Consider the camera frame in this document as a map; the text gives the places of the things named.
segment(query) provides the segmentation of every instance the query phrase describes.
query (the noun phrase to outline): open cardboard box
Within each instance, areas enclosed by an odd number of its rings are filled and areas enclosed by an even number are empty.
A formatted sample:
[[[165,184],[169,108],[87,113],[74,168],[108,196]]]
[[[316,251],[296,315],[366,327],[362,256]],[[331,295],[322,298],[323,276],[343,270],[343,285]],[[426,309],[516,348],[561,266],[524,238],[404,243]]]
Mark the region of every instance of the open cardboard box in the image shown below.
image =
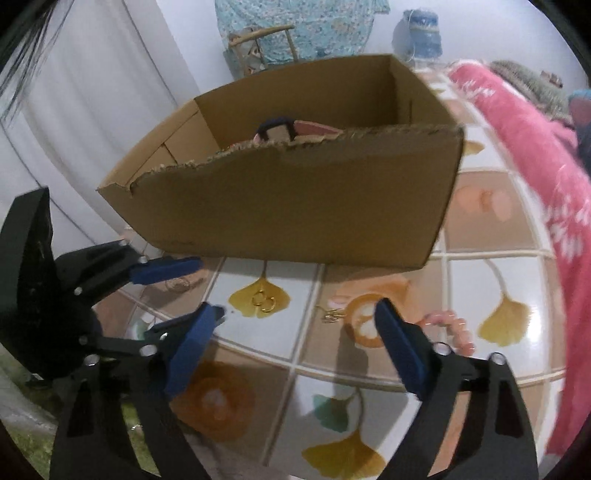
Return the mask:
[[[248,142],[278,116],[344,129]],[[294,64],[205,93],[109,173],[101,195],[172,253],[421,268],[463,130],[392,56]]]

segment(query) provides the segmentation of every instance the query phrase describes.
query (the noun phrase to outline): black hair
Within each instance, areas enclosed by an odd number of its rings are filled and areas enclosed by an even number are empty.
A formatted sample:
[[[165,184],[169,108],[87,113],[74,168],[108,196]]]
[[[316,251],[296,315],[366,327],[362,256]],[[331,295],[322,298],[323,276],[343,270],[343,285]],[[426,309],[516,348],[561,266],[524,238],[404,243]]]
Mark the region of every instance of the black hair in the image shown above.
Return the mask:
[[[0,0],[0,99],[10,95],[0,106],[4,121],[18,109],[42,59],[44,49],[57,38],[47,38],[49,23],[58,3],[73,0]]]

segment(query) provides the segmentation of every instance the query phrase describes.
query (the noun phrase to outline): blue patterned cloth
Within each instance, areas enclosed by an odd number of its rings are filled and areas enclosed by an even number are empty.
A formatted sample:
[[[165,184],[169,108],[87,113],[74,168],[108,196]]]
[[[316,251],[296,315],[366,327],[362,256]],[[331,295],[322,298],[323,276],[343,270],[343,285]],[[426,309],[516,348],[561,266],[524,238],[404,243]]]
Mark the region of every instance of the blue patterned cloth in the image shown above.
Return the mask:
[[[307,60],[362,53],[374,15],[389,11],[388,0],[216,0],[224,45],[229,33],[245,27],[294,24],[290,34]],[[292,61],[284,33],[264,37],[261,49],[269,63]]]

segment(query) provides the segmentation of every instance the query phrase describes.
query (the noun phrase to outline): pink blanket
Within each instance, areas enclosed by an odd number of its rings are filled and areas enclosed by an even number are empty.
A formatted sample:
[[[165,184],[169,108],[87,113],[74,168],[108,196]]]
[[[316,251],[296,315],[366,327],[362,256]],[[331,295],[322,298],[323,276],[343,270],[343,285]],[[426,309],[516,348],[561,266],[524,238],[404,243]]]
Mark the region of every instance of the pink blanket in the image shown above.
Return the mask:
[[[548,453],[562,455],[591,410],[591,183],[579,167],[576,135],[548,121],[484,66],[449,75],[495,129],[546,210],[566,304],[567,372]]]

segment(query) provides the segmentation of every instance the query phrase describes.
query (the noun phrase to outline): table surface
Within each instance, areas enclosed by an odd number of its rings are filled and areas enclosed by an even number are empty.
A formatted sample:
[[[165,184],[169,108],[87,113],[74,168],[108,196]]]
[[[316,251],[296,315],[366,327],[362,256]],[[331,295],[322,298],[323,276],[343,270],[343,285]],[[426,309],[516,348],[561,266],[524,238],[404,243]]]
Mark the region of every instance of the table surface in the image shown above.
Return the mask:
[[[456,190],[433,253],[418,271],[205,258],[205,268],[146,288],[127,285],[96,306],[110,336],[209,301],[226,307],[187,391],[173,401],[185,423],[264,465],[306,479],[377,476],[419,402],[404,391],[375,331],[376,298],[410,322],[452,309],[466,319],[475,356],[502,352],[525,400],[538,457],[554,426],[564,377],[564,309],[535,194],[478,111],[439,72],[419,76],[466,125]],[[132,231],[132,245],[161,255]],[[442,327],[432,340],[453,343]],[[433,473],[453,453],[456,411]],[[347,462],[364,454],[362,465]]]

